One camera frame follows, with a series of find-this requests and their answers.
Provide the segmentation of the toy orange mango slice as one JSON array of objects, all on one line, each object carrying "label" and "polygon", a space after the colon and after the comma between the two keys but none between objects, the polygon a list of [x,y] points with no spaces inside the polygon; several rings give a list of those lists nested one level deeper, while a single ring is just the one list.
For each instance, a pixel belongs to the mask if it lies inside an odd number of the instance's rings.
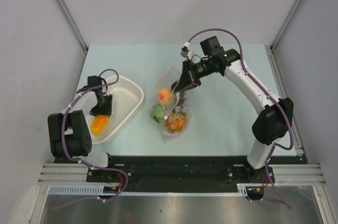
[{"label": "toy orange mango slice", "polygon": [[97,115],[91,123],[91,132],[99,135],[109,122],[108,115]]}]

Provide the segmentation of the toy peach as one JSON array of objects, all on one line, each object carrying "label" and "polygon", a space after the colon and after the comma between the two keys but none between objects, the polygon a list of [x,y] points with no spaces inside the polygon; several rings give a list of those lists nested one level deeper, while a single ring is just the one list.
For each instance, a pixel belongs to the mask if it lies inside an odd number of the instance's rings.
[{"label": "toy peach", "polygon": [[175,96],[170,89],[167,88],[160,89],[157,92],[157,95],[164,105],[171,105],[174,102]]}]

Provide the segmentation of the clear zip top bag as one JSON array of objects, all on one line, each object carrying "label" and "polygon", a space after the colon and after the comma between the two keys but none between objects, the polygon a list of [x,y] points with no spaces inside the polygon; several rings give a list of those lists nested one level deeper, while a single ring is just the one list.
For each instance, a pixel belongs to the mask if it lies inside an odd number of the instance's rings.
[{"label": "clear zip top bag", "polygon": [[[163,73],[158,78],[158,80],[157,80],[157,82],[155,84],[155,94],[154,94],[153,102],[152,102],[152,105],[151,105],[150,109],[154,105],[160,104],[166,110],[166,116],[165,116],[164,120],[162,120],[160,123],[155,122],[156,125],[157,125],[157,128],[159,130],[159,133],[161,134],[161,137],[163,138],[163,141],[165,141],[165,142],[167,142],[167,141],[169,141],[169,140],[171,140],[173,138],[176,138],[176,137],[180,136],[187,129],[188,124],[190,122],[191,109],[190,109],[190,104],[189,104],[189,96],[188,96],[188,94],[185,91],[177,92],[177,93],[174,93],[172,91],[172,93],[174,94],[175,97],[174,97],[174,102],[171,105],[164,105],[160,101],[160,99],[159,99],[159,97],[157,95],[157,92],[160,89],[167,88],[167,89],[171,90],[171,85],[175,81],[178,81],[179,78],[180,78],[180,72],[178,70],[176,70],[174,67],[171,67],[169,70],[167,70],[165,73]],[[180,98],[180,94],[185,94],[185,96],[187,97],[187,101],[188,101],[189,113],[188,113],[188,116],[187,116],[187,125],[186,125],[185,129],[181,133],[179,133],[179,134],[178,133],[171,134],[171,133],[168,132],[167,128],[165,127],[165,120],[168,119],[170,113],[173,111],[174,107],[178,103],[179,98]]]}]

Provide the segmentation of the green toy watermelon ball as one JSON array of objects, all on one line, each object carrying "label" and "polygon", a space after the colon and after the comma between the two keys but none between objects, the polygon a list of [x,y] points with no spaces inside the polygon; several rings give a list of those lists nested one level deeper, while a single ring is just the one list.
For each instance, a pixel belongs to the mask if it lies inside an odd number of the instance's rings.
[{"label": "green toy watermelon ball", "polygon": [[154,120],[157,123],[160,123],[162,120],[164,120],[166,116],[166,110],[162,105],[157,104],[150,109],[149,115],[152,120]]}]

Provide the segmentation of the orange toy pineapple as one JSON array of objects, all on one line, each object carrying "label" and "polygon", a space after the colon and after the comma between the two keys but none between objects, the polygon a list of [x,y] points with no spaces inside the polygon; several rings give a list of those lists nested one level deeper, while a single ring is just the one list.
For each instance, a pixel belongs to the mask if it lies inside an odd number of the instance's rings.
[{"label": "orange toy pineapple", "polygon": [[187,125],[189,113],[188,101],[185,94],[180,94],[180,98],[168,119],[165,120],[165,127],[171,134],[181,133]]}]

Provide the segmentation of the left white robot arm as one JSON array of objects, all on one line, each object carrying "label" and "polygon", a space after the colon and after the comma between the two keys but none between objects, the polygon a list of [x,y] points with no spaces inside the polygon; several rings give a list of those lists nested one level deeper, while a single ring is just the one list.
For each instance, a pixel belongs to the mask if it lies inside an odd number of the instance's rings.
[{"label": "left white robot arm", "polygon": [[100,76],[89,76],[87,85],[78,90],[74,100],[63,111],[48,116],[51,153],[55,158],[84,163],[99,168],[104,181],[112,181],[117,169],[109,164],[107,153],[94,150],[88,115],[99,120],[94,129],[101,133],[112,115],[112,95],[103,92],[108,84]]}]

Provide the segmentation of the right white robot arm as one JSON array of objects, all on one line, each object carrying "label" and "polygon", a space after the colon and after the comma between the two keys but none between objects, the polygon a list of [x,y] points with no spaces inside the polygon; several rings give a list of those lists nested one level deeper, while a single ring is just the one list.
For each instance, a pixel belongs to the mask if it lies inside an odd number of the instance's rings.
[{"label": "right white robot arm", "polygon": [[182,73],[173,90],[194,89],[201,85],[201,78],[219,73],[244,94],[258,117],[252,126],[255,142],[243,175],[247,181],[257,182],[263,174],[261,168],[269,162],[280,138],[292,133],[294,104],[290,98],[282,99],[273,93],[251,72],[243,60],[242,50],[225,50],[216,36],[203,40],[200,46],[205,57],[195,63],[190,42],[184,43]]}]

